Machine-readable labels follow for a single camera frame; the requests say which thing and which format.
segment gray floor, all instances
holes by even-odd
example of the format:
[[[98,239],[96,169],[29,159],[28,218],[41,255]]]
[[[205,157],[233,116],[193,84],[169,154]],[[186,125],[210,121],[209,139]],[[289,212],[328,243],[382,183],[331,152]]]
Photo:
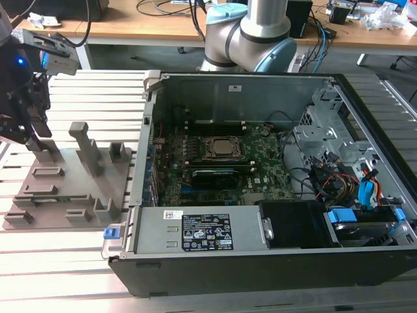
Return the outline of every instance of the gray floor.
[[[204,58],[203,48],[186,48],[185,54],[179,54],[176,47],[137,46],[134,49],[137,57],[131,59],[127,46],[91,45],[94,67],[113,70],[193,71],[201,65]],[[355,54],[333,53],[330,47],[328,56],[317,72],[384,74],[407,99],[417,89],[417,58],[414,58],[416,62],[406,60],[414,68],[399,62],[396,70],[389,68],[396,59],[394,55],[372,55],[364,67],[356,66],[358,58],[359,55]],[[417,106],[417,96],[412,103]]]

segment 3d printed holder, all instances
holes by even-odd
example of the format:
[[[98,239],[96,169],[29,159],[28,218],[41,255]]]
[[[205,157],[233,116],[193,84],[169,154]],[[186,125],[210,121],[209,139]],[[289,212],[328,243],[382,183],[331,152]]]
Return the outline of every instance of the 3d printed holder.
[[[36,160],[13,206],[6,230],[104,228],[119,222],[132,150],[121,142],[97,148],[86,122],[73,122],[69,134],[79,149],[34,152]]]

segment table leg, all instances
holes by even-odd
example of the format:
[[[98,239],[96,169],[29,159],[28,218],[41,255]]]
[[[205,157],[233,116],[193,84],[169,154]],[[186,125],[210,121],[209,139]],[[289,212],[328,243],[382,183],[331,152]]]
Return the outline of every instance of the table leg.
[[[356,64],[361,67],[362,65],[365,65],[366,59],[369,57],[369,54],[361,54]]]
[[[129,58],[135,59],[136,58],[136,46],[129,46]]]
[[[92,70],[94,68],[94,65],[88,45],[83,44],[81,47],[76,48],[76,50],[78,54],[78,60],[82,69]]]

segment gray fixture plate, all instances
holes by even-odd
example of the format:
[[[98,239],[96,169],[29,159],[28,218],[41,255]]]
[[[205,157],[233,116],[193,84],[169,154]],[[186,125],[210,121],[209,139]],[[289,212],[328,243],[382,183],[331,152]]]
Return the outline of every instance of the gray fixture plate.
[[[121,211],[126,180],[128,177],[130,157],[132,150],[126,148],[126,158],[123,162],[111,162],[109,149],[100,148],[101,159],[100,165],[104,171],[99,177],[91,177],[89,172],[85,169],[83,163],[80,162],[77,155],[77,149],[61,149],[59,153],[54,153],[55,162],[39,163],[35,160],[29,174],[27,175],[22,187],[19,191],[19,196],[28,196],[23,191],[27,186],[39,185],[55,185],[58,189],[54,196],[80,196],[91,195],[93,199],[100,198],[102,205],[107,207],[109,198],[113,199],[114,204],[118,210]],[[63,177],[43,177],[35,178],[32,172],[35,168],[42,167],[61,167],[65,176]],[[90,216],[88,222],[70,223],[66,215],[67,209],[87,210]],[[93,205],[83,205],[74,203],[59,203],[49,202],[40,203],[36,207],[18,207],[13,204],[9,213],[20,213],[27,211],[33,216],[30,224],[23,223],[19,225],[11,225],[7,221],[3,223],[3,228],[6,230],[29,230],[29,229],[50,229],[50,228],[103,228],[107,227],[109,222],[101,222],[97,219],[93,212]],[[119,222],[120,215],[112,222]]]

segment white sticker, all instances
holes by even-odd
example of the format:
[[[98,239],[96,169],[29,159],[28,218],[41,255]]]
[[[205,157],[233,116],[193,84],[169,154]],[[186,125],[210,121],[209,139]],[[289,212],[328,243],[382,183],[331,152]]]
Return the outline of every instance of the white sticker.
[[[164,211],[164,220],[180,220],[184,211]]]
[[[230,85],[229,86],[229,91],[241,92],[242,91],[242,86],[241,85]]]

